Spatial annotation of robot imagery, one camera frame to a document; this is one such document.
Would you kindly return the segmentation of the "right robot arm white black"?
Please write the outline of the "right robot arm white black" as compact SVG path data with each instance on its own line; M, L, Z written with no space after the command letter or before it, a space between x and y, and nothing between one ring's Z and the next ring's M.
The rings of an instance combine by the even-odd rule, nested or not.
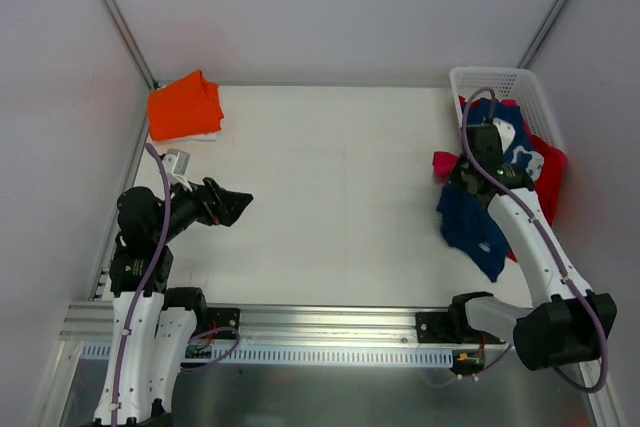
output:
M497 224L514 252L531 297L520 308L479 292L453 298L449 334L470 342L481 332L511 343L532 371L607 361L607 337L617 315L608 293L595 293L556 239L526 171L504 160L494 125L462 130L463 154L451 183Z

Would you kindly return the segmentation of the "navy blue printed t-shirt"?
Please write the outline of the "navy blue printed t-shirt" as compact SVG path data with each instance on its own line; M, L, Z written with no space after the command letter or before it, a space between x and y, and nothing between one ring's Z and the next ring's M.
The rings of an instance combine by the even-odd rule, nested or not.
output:
M495 106L494 118L503 119L516 129L513 144L503 152L505 161L523 167L535 181L544 160L532 145L520 107L513 100L501 101ZM487 211L469 194L449 185L442 188L436 211L441 215L440 232L446 243L468 255L490 281L497 281L511 250Z

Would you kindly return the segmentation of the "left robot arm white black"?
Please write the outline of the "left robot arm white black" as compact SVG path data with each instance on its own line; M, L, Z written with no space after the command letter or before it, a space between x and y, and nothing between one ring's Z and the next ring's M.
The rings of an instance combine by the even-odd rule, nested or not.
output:
M208 328L198 287L169 287L169 242L194 223L232 226L250 205L206 177L167 185L158 198L132 187L117 201L119 232L109 267L113 334L94 426L170 426L172 395L189 341Z

